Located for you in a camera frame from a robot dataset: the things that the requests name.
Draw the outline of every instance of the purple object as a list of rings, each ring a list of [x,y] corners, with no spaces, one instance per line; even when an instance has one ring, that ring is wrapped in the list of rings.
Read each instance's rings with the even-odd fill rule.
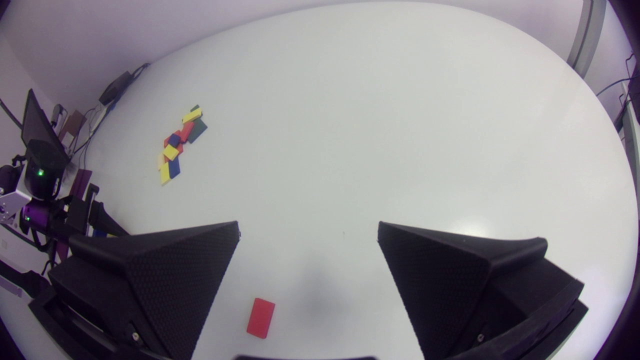
[[[22,216],[30,228],[41,233],[47,232],[47,223],[49,222],[49,204],[47,202],[31,200],[22,208]]]

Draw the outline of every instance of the wooden block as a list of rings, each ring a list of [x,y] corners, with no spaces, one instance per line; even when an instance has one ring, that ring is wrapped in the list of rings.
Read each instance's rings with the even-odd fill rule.
[[[164,165],[164,163],[166,163],[166,156],[163,154],[158,154],[158,159],[157,159],[157,163],[158,163],[158,171],[160,171],[160,168]]]
[[[192,112],[188,113],[187,115],[185,115],[182,118],[182,123],[185,124],[189,121],[194,121],[195,119],[199,118],[202,116],[202,109],[197,108],[195,110],[193,110]]]
[[[170,178],[174,178],[176,176],[178,176],[178,174],[180,173],[180,162],[178,161],[179,157],[176,156],[175,159],[173,159],[173,161],[169,161],[169,177]]]
[[[180,130],[180,142],[186,142],[187,137],[191,133],[191,129],[193,129],[193,121],[189,121],[188,123],[182,125],[182,130]]]
[[[178,144],[180,143],[180,135],[171,134],[171,136],[169,136],[169,140],[166,143],[173,147],[178,147]]]
[[[180,130],[176,130],[176,131],[174,131],[172,135],[178,135],[178,136],[180,136]],[[167,144],[169,144],[169,139],[170,139],[170,138],[171,138],[171,135],[169,135],[166,139],[164,139],[164,144],[163,144],[163,146],[164,146],[164,147],[166,147],[166,146],[167,146]]]
[[[202,134],[204,133],[204,131],[207,129],[207,124],[205,124],[201,118],[198,118],[196,120],[193,121],[193,129],[191,129],[191,132],[189,133],[189,136],[187,136],[187,140],[189,141],[189,143],[193,143],[194,141],[196,141],[196,139]]]
[[[164,163],[160,168],[160,183],[164,186],[169,180],[171,180],[171,176],[169,176],[169,163]]]
[[[162,151],[163,155],[165,155],[169,160],[175,159],[176,156],[180,153],[178,149],[174,148],[171,145],[167,145]]]
[[[249,324],[246,326],[246,331],[260,339],[266,339],[275,307],[276,304],[272,302],[255,298],[253,301],[253,309],[251,310],[251,317],[249,317]]]

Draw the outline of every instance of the textured black surface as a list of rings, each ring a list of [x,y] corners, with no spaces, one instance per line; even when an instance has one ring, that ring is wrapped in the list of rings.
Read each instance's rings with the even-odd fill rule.
[[[237,222],[120,238],[74,238],[71,249],[124,274],[174,360],[191,358],[239,240]]]
[[[489,262],[382,224],[378,242],[425,359],[443,358],[473,311]]]
[[[481,239],[383,222],[378,243],[425,359],[449,354],[489,279],[547,249],[541,238]]]
[[[240,355],[234,360],[278,360],[278,359],[272,359],[272,358],[267,359],[266,357],[253,357],[253,356]],[[376,360],[376,358],[369,356],[369,357],[359,357],[357,359],[351,358],[351,359],[343,359],[343,360]]]

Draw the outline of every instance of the blue block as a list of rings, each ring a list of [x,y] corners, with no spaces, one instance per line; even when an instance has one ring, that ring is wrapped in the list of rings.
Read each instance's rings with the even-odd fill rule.
[[[178,162],[178,157],[179,156],[176,156],[173,161],[169,161],[169,177],[172,179],[178,176],[178,174],[180,173],[180,163]]]
[[[173,147],[178,147],[178,144],[180,143],[180,136],[171,134],[171,136],[169,136],[169,141],[167,141],[166,143]]]

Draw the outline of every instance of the white table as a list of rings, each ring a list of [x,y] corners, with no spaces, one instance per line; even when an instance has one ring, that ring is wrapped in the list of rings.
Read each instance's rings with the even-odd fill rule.
[[[195,104],[209,128],[160,186],[162,141]],[[239,221],[193,359],[421,359],[380,220],[546,237],[589,307],[556,359],[593,358],[633,277],[634,185],[593,92],[532,37],[455,7],[330,6],[206,38],[145,71],[87,159],[131,233]],[[255,297],[276,304],[266,340],[245,333]]]

